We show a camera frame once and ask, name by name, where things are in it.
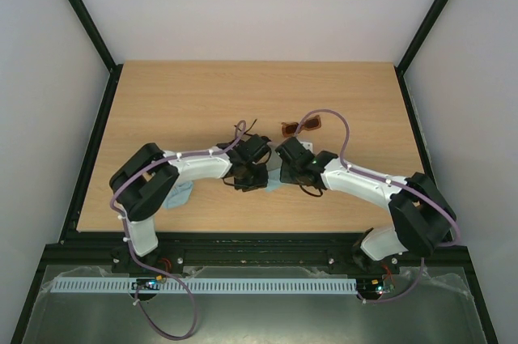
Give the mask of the brown rectangular sunglasses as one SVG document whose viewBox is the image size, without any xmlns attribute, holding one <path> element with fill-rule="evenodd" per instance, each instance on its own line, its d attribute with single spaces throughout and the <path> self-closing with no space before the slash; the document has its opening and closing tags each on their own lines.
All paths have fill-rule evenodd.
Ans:
<svg viewBox="0 0 518 344">
<path fill-rule="evenodd" d="M 283 122 L 281 124 L 281 132 L 284 138 L 295 136 L 301 131 L 318 130 L 321 127 L 321 116 L 312 115 L 305 119 L 302 123 L 299 122 Z"/>
</svg>

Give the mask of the pink glasses case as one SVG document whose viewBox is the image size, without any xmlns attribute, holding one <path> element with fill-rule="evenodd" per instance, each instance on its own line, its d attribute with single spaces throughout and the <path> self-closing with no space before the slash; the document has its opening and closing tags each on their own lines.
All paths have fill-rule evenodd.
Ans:
<svg viewBox="0 0 518 344">
<path fill-rule="evenodd" d="M 266 162 L 267 171 L 271 172 L 273 170 L 280 169 L 281 166 L 282 166 L 282 159 L 276 152 L 273 152 L 272 155 L 270 156 L 269 160 Z"/>
</svg>

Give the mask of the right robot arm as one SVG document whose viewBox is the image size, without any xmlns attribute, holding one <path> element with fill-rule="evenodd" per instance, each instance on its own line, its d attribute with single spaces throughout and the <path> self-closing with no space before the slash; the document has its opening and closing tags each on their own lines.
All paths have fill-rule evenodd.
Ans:
<svg viewBox="0 0 518 344">
<path fill-rule="evenodd" d="M 460 236 L 454 211 L 429 176 L 391 176 L 329 151 L 315 155 L 295 137 L 275 152 L 282 161 L 282 183 L 347 193 L 389 212 L 393 223 L 366 231 L 353 252 L 355 267 L 364 273 L 400 253 L 428 258 L 438 247 L 454 244 L 444 240 L 448 233 Z"/>
</svg>

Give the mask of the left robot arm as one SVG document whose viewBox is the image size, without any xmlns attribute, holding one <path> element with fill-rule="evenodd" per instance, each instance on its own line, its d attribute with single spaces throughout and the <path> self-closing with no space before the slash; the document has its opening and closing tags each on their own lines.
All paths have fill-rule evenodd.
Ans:
<svg viewBox="0 0 518 344">
<path fill-rule="evenodd" d="M 122 221 L 124 241 L 139 257 L 158 247 L 154 215 L 176 185 L 232 178 L 231 186 L 243 192 L 265 188 L 268 171 L 261 160 L 271 154 L 270 139 L 259 134 L 202 151 L 167 152 L 147 143 L 109 181 L 109 205 Z"/>
</svg>

